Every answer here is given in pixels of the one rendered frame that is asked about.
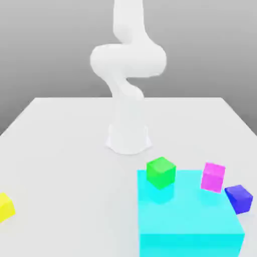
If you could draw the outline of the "large cyan box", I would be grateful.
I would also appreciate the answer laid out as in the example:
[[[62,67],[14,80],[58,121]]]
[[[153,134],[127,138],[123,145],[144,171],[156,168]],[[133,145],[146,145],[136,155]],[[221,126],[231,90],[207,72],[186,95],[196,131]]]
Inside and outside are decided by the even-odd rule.
[[[200,188],[201,170],[178,170],[158,190],[138,171],[140,257],[239,257],[244,230],[226,196]]]

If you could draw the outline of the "small magenta cube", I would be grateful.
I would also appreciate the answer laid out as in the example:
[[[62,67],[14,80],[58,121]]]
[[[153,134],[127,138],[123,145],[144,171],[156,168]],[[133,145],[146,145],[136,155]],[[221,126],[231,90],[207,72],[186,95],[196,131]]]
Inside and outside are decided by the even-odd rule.
[[[205,163],[200,188],[215,193],[221,193],[225,167],[214,163]]]

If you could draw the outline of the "small blue cube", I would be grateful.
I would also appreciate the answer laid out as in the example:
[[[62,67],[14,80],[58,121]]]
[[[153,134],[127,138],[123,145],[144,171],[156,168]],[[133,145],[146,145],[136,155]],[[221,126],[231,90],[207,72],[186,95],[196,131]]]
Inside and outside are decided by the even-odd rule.
[[[253,196],[242,185],[226,187],[224,190],[236,214],[250,211]]]

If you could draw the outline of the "small green cube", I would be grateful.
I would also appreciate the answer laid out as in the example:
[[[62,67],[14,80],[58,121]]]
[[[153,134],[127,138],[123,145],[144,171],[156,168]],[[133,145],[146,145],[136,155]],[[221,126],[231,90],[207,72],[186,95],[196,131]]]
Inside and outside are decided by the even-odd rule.
[[[176,165],[164,157],[147,163],[147,180],[161,190],[173,184],[176,177]]]

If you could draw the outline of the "small yellow cube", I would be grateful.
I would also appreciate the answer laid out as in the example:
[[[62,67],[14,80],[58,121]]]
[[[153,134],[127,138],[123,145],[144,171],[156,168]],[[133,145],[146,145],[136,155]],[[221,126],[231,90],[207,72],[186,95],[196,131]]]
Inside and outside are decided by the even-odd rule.
[[[0,193],[0,223],[15,215],[15,207],[6,193]]]

